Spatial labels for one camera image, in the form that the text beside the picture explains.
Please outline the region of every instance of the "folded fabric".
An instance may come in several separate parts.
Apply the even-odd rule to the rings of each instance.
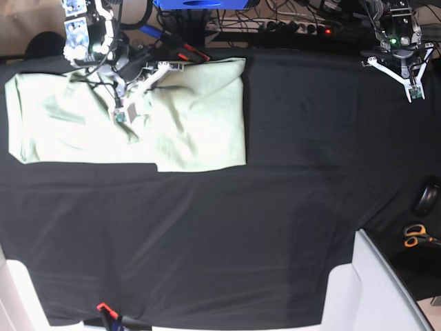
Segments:
[[[109,117],[113,90],[74,81],[78,72],[17,74],[5,85],[9,152],[22,163],[155,163],[159,172],[245,165],[244,68],[226,59],[170,72],[136,102],[130,125]]]

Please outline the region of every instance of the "power strip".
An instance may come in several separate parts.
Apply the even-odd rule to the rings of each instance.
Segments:
[[[207,23],[206,29],[208,31],[215,32],[261,32],[262,30],[268,30],[268,25],[271,23],[278,24],[279,22],[285,25],[291,24],[294,27],[298,27],[296,33],[310,34],[310,35],[329,35],[333,34],[333,28],[326,24],[322,24],[320,21],[288,21],[288,20],[275,20],[275,19],[252,19],[244,21],[242,19],[235,19],[229,17],[223,19],[222,27],[218,19],[212,19]]]

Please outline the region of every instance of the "black tablecloth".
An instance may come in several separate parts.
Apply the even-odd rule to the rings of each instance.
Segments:
[[[214,53],[230,55],[248,58],[248,164],[201,174],[21,165],[8,154],[3,84],[69,67],[60,58],[0,67],[0,243],[28,267],[53,325],[97,317],[101,301],[165,327],[319,324],[329,271],[351,261],[356,230],[401,252],[389,232],[408,221],[400,215],[423,178],[441,176],[435,75],[424,78],[427,100],[410,104],[358,59]]]

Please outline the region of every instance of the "blue container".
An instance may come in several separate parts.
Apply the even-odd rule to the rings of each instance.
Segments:
[[[164,10],[171,9],[248,9],[259,0],[154,0]]]

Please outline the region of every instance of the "scissors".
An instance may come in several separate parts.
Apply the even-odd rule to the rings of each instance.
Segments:
[[[441,240],[433,238],[427,234],[426,227],[421,223],[413,224],[404,228],[404,246],[413,247],[419,243],[434,243],[441,245]]]

